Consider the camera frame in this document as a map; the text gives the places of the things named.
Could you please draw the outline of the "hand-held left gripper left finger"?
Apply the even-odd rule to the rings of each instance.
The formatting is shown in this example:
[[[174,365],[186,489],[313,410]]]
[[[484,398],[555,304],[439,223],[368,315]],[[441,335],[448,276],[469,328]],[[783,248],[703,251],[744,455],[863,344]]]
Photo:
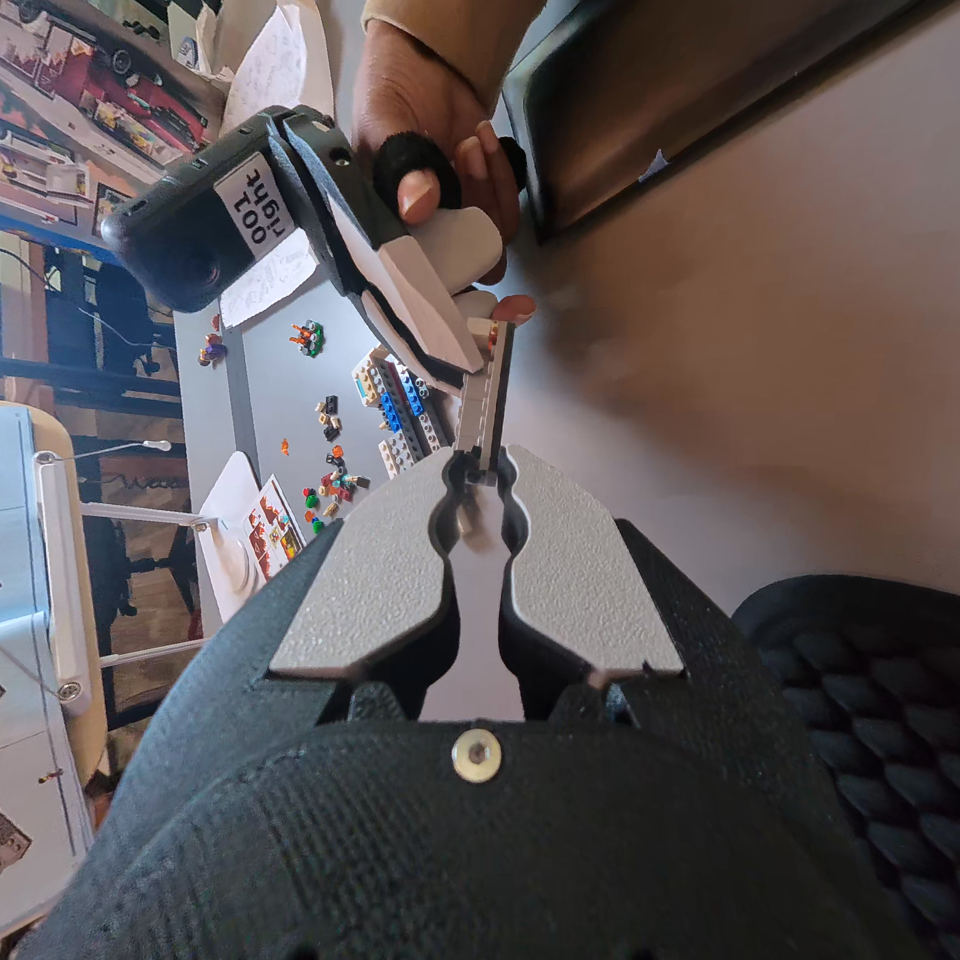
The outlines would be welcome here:
[[[270,671],[342,680],[440,623],[459,540],[458,452],[435,452],[355,507],[309,585]]]

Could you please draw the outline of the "person's right hand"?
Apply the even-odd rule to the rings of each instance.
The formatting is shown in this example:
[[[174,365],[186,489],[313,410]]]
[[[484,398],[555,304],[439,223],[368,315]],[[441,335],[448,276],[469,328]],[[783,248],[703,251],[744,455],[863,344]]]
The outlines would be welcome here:
[[[474,91],[411,35],[381,20],[366,27],[353,95],[353,146],[366,167],[387,138],[415,132],[452,164],[467,207],[484,210],[502,243],[520,227],[519,187]]]

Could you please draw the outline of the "grey lego wall assembly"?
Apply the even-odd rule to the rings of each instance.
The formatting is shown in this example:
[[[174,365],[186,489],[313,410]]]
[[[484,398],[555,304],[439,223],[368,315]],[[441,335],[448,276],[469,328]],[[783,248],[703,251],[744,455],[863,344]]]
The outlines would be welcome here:
[[[467,543],[481,542],[480,507],[475,488],[498,485],[503,421],[509,389],[517,323],[510,320],[470,320],[471,329],[486,347],[485,366],[463,377],[460,409],[454,432],[459,453],[459,503],[457,523]]]

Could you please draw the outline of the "pile of small lego pieces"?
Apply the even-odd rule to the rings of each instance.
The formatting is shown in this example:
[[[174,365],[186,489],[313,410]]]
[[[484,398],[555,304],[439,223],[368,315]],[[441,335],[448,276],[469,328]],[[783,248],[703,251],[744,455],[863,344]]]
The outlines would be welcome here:
[[[320,435],[325,443],[319,454],[319,473],[301,493],[303,520],[309,532],[320,534],[336,520],[345,508],[354,504],[359,492],[367,490],[371,481],[367,476],[353,472],[342,446],[343,424],[340,400],[329,393],[318,402],[317,415]]]

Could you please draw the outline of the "white book stand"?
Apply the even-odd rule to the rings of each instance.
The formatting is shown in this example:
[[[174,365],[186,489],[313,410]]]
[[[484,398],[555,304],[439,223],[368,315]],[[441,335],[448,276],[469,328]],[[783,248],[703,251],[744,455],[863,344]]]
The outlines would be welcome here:
[[[48,580],[48,638],[54,692],[64,712],[81,715],[92,704],[102,670],[200,649],[206,637],[133,654],[95,655],[90,574],[81,542],[82,517],[174,524],[198,536],[222,622],[265,584],[243,523],[259,500],[259,484],[247,456],[234,452],[198,512],[83,503],[76,490],[74,458],[53,451],[32,456]]]

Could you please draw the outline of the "dark rectangular panel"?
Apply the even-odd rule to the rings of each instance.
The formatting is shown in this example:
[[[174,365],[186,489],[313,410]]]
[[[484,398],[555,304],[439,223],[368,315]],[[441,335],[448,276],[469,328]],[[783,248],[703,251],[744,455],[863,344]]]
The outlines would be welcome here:
[[[579,2],[507,74],[539,243],[947,2]]]

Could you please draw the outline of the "lego set box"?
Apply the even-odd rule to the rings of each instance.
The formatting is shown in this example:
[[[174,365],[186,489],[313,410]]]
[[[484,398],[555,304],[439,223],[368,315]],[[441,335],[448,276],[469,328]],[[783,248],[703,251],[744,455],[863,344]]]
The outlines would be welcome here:
[[[225,95],[89,2],[1,4],[2,230],[111,255],[104,220],[220,133]]]

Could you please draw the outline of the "lego sticker sheet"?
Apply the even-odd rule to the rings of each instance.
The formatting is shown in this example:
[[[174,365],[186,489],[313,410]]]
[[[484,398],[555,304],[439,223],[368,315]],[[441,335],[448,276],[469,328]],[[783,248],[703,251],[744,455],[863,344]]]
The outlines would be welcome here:
[[[306,541],[292,515],[282,486],[270,475],[241,512],[243,537],[267,582],[305,549]]]

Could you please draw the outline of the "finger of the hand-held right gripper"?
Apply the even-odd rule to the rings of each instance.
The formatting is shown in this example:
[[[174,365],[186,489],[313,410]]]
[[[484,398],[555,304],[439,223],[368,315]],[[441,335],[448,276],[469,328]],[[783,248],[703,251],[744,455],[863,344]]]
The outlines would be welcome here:
[[[419,346],[411,345],[402,335],[403,331],[393,324],[396,317],[384,308],[376,289],[366,289],[358,295],[358,311],[378,343],[408,368],[414,378],[446,394],[462,393],[464,372],[456,366],[426,356]]]
[[[377,256],[399,297],[394,311],[424,353],[466,374],[480,371],[484,362],[474,336],[418,241],[392,239]]]

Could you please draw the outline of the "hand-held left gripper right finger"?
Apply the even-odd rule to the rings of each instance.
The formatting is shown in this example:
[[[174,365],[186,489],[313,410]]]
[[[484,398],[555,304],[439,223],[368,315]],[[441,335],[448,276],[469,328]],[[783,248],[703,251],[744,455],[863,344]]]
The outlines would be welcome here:
[[[549,664],[594,686],[676,677],[681,654],[609,510],[519,444],[504,449],[508,621]]]

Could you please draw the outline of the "lego vehicle base assembly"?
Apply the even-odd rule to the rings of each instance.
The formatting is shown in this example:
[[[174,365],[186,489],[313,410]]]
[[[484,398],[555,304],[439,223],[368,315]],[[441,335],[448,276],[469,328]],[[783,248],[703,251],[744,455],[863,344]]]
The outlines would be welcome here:
[[[451,438],[426,380],[385,348],[372,349],[354,366],[352,376],[369,409],[379,411],[383,431],[378,450],[390,479],[431,454],[451,447]]]

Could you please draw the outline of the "black braided cushion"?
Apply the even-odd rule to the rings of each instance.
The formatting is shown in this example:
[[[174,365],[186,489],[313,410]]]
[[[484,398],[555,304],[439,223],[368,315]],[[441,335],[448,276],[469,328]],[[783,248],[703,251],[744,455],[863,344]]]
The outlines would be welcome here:
[[[959,598],[811,574],[733,622],[806,726],[858,845],[934,958],[959,957]]]

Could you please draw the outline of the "person's right forearm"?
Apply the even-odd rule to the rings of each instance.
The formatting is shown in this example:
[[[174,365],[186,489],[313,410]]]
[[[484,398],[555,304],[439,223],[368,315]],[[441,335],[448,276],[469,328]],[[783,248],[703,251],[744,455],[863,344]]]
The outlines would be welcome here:
[[[545,1],[366,1],[362,27],[382,21],[456,71],[492,113],[503,80]]]

